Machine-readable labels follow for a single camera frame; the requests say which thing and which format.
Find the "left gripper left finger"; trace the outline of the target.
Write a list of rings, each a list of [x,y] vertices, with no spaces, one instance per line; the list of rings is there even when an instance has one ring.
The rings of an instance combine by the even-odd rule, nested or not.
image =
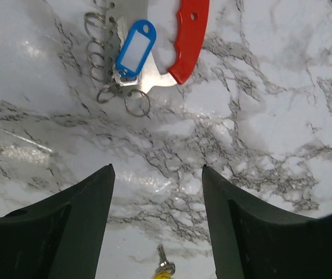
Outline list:
[[[115,176],[109,164],[0,217],[0,278],[95,278]]]

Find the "red handled metal key holder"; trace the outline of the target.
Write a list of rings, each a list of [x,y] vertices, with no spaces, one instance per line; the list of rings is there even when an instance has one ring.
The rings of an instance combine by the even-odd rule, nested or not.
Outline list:
[[[135,117],[147,116],[155,93],[182,85],[190,78],[203,46],[207,29],[209,1],[170,1],[176,23],[172,41],[174,57],[165,70],[159,69],[155,56],[162,55],[166,42],[162,20],[149,14],[150,1],[94,1],[97,10],[84,14],[84,29],[89,37],[85,47],[89,76],[96,90],[96,102],[122,99],[125,110]],[[114,62],[120,51],[118,20],[124,17],[127,26],[139,19],[150,21],[157,38],[141,71],[140,83],[120,86],[113,77]]]

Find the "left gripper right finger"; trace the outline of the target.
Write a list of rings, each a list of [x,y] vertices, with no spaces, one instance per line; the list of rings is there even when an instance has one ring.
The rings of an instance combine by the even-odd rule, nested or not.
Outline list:
[[[218,278],[332,278],[332,214],[275,207],[209,166],[202,184]]]

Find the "key with blue label tag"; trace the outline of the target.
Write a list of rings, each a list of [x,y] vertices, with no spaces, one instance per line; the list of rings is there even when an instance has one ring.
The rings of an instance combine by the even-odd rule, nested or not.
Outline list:
[[[139,19],[127,26],[124,17],[118,20],[117,34],[120,51],[114,62],[113,77],[120,86],[140,83],[141,71],[157,38],[153,24]]]

